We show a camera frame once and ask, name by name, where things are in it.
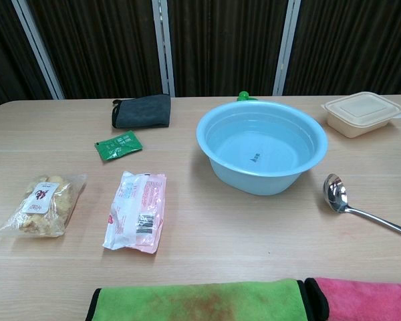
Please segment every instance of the pink packaged item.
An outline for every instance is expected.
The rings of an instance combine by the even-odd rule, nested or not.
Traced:
[[[104,246],[155,253],[162,233],[166,177],[124,172],[114,197]]]

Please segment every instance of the light blue plastic basin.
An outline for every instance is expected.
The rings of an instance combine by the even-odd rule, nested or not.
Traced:
[[[256,195],[274,195],[315,166],[327,152],[327,136],[310,116],[260,100],[231,102],[206,113],[196,136],[215,174]]]

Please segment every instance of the container lid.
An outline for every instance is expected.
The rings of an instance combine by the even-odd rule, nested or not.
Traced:
[[[355,127],[369,127],[401,118],[401,106],[372,92],[358,92],[323,105],[324,109]]]

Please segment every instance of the green packet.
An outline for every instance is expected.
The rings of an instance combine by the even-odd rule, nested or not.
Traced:
[[[129,154],[130,152],[142,150],[140,141],[131,130],[109,140],[96,142],[95,147],[103,161],[110,161]]]

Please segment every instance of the table surface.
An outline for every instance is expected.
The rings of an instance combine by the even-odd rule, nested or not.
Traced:
[[[0,320],[81,320],[96,288],[273,281],[323,276],[401,282],[401,235],[324,203],[337,173],[351,205],[401,225],[401,119],[357,138],[330,128],[335,96],[264,97],[313,116],[327,155],[285,192],[259,197],[216,178],[195,137],[205,112],[235,98],[173,98],[169,128],[135,130],[142,152],[103,163],[94,142],[122,134],[112,99],[18,101],[0,106],[0,226],[41,174],[87,173],[64,236],[0,238]],[[387,96],[401,104],[401,96]],[[102,247],[123,171],[165,173],[156,255]]]

